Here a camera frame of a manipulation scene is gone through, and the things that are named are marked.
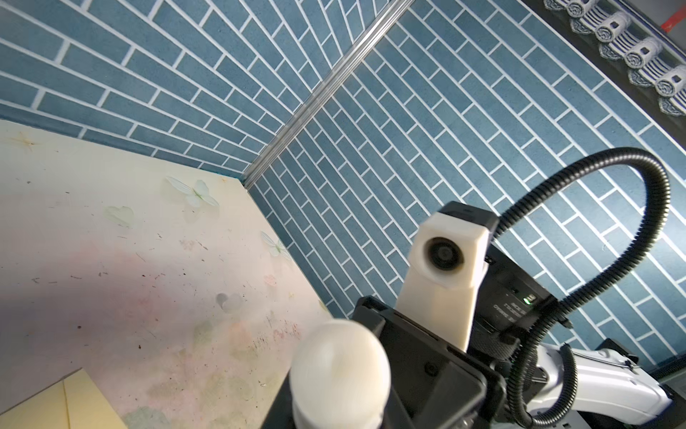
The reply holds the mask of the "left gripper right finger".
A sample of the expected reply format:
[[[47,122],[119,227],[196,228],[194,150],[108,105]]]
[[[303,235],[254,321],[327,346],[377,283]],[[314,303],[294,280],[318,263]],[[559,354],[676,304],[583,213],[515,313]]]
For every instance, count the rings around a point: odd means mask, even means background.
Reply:
[[[407,410],[400,400],[394,387],[391,387],[391,392],[389,393],[389,400],[384,409],[383,429],[414,429],[414,424],[410,418]]]

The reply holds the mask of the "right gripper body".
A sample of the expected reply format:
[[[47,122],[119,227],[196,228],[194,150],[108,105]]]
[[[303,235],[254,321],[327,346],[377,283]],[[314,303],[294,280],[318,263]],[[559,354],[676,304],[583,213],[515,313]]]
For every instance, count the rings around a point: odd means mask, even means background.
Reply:
[[[506,399],[502,375],[371,296],[352,319],[382,344],[414,428],[492,426]]]

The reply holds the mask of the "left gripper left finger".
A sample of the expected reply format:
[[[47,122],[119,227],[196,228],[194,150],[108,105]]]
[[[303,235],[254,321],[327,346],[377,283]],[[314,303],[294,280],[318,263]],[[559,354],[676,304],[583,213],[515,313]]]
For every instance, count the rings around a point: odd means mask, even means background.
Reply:
[[[262,429],[295,429],[289,375],[286,375],[273,404],[266,414]]]

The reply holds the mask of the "yellow envelope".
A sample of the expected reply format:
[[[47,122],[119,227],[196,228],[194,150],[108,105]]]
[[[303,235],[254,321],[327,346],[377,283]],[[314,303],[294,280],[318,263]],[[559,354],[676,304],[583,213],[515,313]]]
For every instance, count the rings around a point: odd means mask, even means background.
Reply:
[[[2,428],[126,428],[84,369],[1,414]]]

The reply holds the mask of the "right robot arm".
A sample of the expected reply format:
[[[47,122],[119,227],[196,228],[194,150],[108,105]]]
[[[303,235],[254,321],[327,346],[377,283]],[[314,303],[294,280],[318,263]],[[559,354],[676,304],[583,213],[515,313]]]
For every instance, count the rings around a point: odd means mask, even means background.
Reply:
[[[467,351],[372,297],[353,318],[381,341],[391,365],[385,428],[491,428],[514,425],[506,380],[514,352],[556,298],[497,248],[490,248]],[[675,402],[628,350],[605,340],[595,350],[541,344],[523,384],[523,401],[535,419],[574,393],[571,414],[592,427],[658,423]]]

